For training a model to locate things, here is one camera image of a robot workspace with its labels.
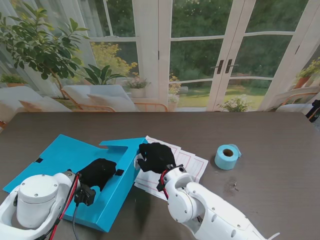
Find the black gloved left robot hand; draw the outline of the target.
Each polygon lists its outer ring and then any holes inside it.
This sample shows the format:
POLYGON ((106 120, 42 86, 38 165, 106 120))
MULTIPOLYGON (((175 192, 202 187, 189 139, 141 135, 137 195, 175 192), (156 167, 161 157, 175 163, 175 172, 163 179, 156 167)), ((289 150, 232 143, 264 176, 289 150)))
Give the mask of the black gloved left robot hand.
POLYGON ((115 175, 116 165, 114 161, 98 158, 78 172, 79 181, 89 188, 98 186, 102 191, 109 179, 115 175))

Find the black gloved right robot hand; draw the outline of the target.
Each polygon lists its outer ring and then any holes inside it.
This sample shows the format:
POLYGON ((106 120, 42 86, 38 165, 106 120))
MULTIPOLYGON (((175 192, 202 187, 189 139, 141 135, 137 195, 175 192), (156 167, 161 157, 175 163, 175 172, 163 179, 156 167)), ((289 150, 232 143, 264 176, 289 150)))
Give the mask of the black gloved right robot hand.
POLYGON ((162 174, 167 166, 176 166, 175 157, 170 147, 158 142, 142 143, 139 145, 139 153, 142 158, 137 160, 143 172, 152 171, 162 174))

